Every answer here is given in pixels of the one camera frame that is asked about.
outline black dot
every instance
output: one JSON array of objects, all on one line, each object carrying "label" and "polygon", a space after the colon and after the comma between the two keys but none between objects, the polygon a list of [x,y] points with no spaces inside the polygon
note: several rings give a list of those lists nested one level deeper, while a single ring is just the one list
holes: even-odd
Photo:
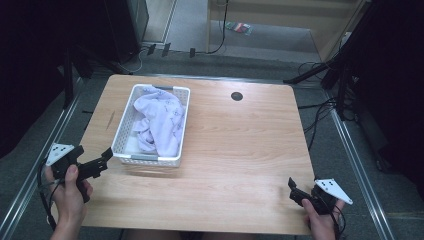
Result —
[{"label": "black dot", "polygon": [[233,93],[231,94],[231,98],[232,98],[234,101],[240,101],[240,100],[242,100],[242,99],[243,99],[243,94],[241,94],[241,93],[239,93],[239,92],[233,92]]}]

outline crumpled fabric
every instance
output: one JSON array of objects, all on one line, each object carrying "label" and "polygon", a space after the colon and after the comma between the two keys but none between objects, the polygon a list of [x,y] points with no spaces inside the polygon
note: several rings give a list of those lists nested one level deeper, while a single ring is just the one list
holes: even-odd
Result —
[{"label": "crumpled fabric", "polygon": [[185,107],[167,91],[153,86],[143,87],[143,95],[134,102],[134,108],[144,118],[134,123],[138,146],[143,151],[156,150],[161,157],[178,154],[185,119]]}]

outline basket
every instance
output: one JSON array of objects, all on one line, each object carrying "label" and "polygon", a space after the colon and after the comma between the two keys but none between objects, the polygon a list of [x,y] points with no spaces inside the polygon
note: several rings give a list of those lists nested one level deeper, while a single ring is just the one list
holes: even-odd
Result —
[{"label": "basket", "polygon": [[[140,113],[134,108],[134,102],[143,96],[143,88],[153,86],[174,94],[185,107],[185,118],[183,120],[181,142],[178,154],[175,157],[161,157],[156,151],[146,152],[138,147],[137,133],[133,131],[133,125]],[[181,152],[184,142],[185,127],[187,122],[187,112],[190,100],[190,89],[176,86],[157,86],[149,84],[137,84],[133,87],[131,95],[125,107],[121,122],[112,143],[113,156],[119,158],[123,163],[150,166],[179,167],[181,162]]]}]

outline person's left hand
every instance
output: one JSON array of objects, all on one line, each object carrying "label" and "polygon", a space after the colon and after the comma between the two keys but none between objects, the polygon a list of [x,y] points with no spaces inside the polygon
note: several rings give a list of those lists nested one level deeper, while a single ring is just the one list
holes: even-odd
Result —
[{"label": "person's left hand", "polygon": [[[54,181],[51,167],[46,167],[45,176],[48,181]],[[70,236],[70,239],[76,239],[78,236],[87,208],[76,186],[77,178],[78,167],[76,165],[69,166],[65,176],[65,183],[57,186],[56,191],[54,191],[53,200],[58,210],[59,219],[52,238],[57,233],[60,233],[59,236],[62,238],[67,235]],[[87,189],[88,196],[90,196],[93,193],[93,187],[86,180],[83,181],[83,184]],[[53,191],[55,187],[54,185],[50,186],[50,190]]]}]

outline wooden tabletop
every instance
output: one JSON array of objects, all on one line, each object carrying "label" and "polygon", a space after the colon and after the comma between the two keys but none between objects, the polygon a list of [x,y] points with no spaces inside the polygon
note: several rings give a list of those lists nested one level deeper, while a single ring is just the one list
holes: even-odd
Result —
[{"label": "wooden tabletop", "polygon": [[[89,179],[85,226],[309,234],[289,199],[289,177],[314,174],[290,86],[199,79],[111,76],[81,145],[86,162],[111,146],[135,84],[191,89],[179,168],[124,165],[112,158]],[[241,101],[231,98],[243,95]]]}]

